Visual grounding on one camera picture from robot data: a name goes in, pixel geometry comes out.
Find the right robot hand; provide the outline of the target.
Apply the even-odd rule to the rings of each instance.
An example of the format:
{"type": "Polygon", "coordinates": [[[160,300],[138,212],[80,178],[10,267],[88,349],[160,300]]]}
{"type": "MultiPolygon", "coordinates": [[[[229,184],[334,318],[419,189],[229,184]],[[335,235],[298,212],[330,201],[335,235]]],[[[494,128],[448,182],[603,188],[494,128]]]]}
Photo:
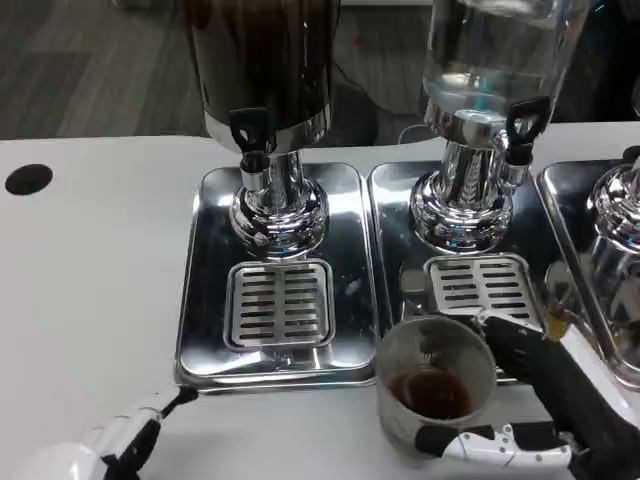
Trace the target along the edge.
{"type": "Polygon", "coordinates": [[[638,417],[576,328],[553,339],[496,310],[457,319],[480,333],[505,373],[533,388],[550,418],[501,429],[422,426],[418,452],[520,471],[566,469],[576,479],[638,478],[638,417]]]}

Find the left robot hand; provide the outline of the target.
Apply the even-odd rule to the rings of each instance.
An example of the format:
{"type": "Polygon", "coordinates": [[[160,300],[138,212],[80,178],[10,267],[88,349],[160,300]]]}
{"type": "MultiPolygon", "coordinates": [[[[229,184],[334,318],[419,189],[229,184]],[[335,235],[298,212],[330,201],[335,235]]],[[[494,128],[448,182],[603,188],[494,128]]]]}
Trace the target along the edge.
{"type": "Polygon", "coordinates": [[[177,407],[196,400],[198,390],[174,386],[136,402],[127,411],[77,441],[45,447],[19,467],[16,479],[138,479],[161,424],[177,407]]]}

